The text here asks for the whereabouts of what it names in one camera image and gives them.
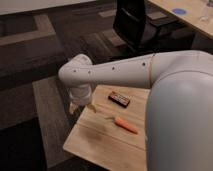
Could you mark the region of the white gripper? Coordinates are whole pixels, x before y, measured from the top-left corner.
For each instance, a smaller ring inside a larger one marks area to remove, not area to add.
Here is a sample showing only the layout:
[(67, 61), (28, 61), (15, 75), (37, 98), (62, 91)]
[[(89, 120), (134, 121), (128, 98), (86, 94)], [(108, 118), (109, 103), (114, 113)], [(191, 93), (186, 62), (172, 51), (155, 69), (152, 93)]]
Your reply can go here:
[(89, 84), (71, 88), (69, 91), (69, 97), (74, 103), (70, 103), (69, 105), (70, 114), (74, 114), (75, 110), (78, 108), (78, 105), (85, 106), (87, 104), (89, 109), (91, 109), (94, 113), (97, 112), (95, 106), (90, 103), (92, 101), (92, 89)]

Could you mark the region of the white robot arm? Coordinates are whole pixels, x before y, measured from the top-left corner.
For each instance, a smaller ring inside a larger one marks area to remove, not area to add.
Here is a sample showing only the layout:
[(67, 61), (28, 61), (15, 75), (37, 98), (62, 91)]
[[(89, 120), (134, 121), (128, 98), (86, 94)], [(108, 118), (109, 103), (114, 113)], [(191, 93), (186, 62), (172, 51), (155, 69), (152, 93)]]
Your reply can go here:
[(213, 171), (213, 55), (200, 50), (151, 53), (94, 65), (78, 54), (58, 71), (77, 105), (93, 84), (147, 88), (148, 171)]

